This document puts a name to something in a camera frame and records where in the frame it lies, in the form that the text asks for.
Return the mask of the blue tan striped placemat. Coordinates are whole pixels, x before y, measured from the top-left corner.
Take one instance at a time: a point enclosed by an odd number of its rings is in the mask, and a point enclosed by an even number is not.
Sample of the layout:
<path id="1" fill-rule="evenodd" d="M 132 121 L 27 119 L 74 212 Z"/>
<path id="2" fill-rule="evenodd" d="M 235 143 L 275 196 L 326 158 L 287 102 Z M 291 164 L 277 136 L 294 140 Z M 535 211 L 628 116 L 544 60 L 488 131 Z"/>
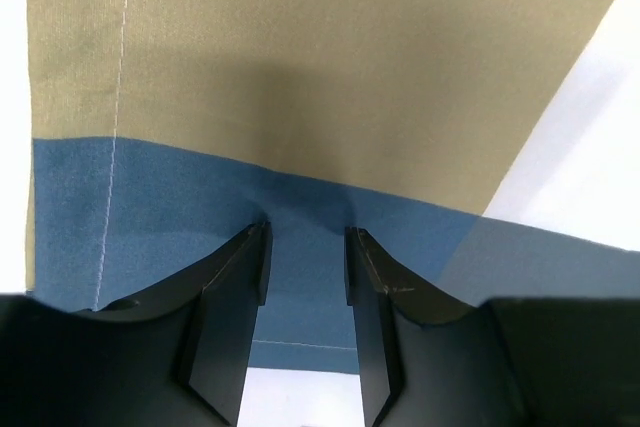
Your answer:
<path id="1" fill-rule="evenodd" d="M 461 300 L 635 297 L 614 203 L 534 203 L 620 83 L 549 103 L 615 0 L 26 0 L 33 294 L 102 308 L 253 222 L 255 367 L 354 373 L 344 230 Z"/>

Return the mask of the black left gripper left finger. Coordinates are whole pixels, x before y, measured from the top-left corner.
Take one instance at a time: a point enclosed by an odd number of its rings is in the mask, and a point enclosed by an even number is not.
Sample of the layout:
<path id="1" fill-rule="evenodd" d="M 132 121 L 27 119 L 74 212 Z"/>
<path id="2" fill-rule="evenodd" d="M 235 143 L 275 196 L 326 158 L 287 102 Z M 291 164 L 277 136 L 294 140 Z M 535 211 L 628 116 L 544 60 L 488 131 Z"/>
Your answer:
<path id="1" fill-rule="evenodd" d="M 252 224 L 212 254 L 97 310 L 1 298 L 5 426 L 234 426 L 270 274 Z"/>

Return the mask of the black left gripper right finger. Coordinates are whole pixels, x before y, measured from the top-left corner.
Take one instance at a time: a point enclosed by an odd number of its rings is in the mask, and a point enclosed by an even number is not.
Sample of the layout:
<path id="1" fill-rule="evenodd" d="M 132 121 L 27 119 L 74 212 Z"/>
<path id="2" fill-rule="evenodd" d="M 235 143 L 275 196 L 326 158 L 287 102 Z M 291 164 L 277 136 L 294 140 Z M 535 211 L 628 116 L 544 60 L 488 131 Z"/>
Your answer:
<path id="1" fill-rule="evenodd" d="M 494 298 L 471 306 L 345 231 L 369 426 L 635 426 L 635 299 Z"/>

